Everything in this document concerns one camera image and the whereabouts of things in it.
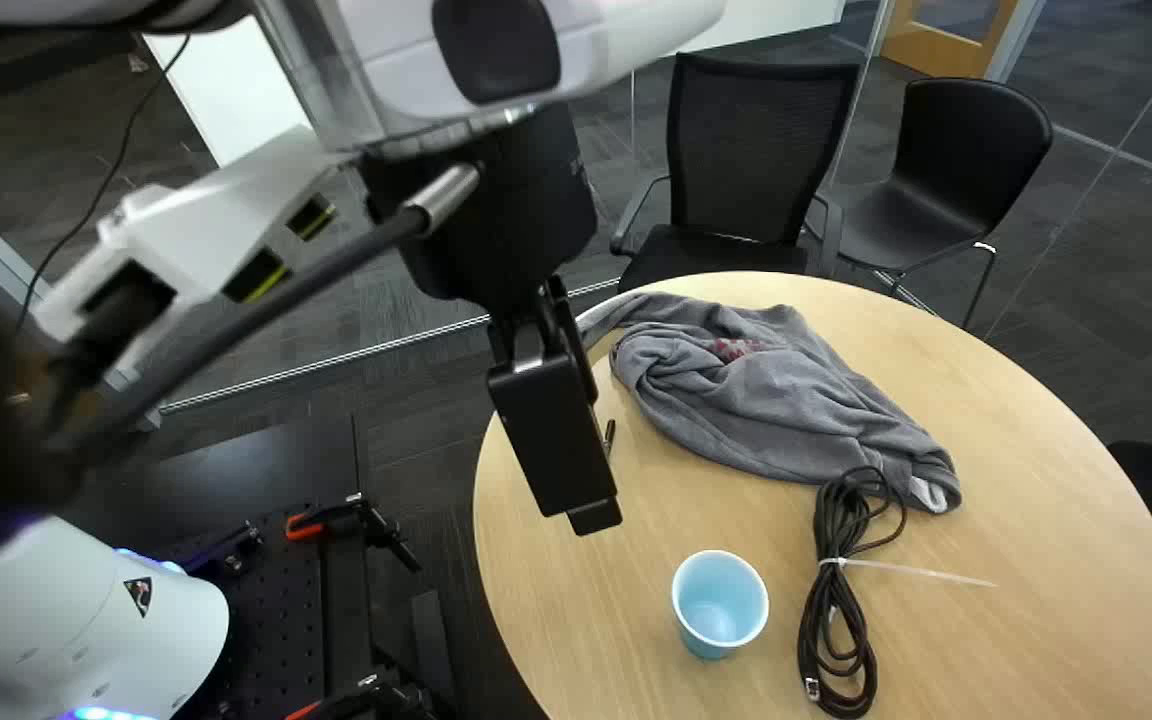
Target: gray cloth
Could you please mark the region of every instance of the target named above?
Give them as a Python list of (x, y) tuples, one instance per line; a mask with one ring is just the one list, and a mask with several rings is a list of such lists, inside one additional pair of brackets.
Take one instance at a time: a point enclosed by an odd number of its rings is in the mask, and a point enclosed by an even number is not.
[(858, 374), (796, 309), (723, 309), (638, 291), (579, 317), (585, 340), (627, 327), (613, 372), (675, 442), (778, 479), (882, 469), (915, 507), (949, 513), (949, 453)]

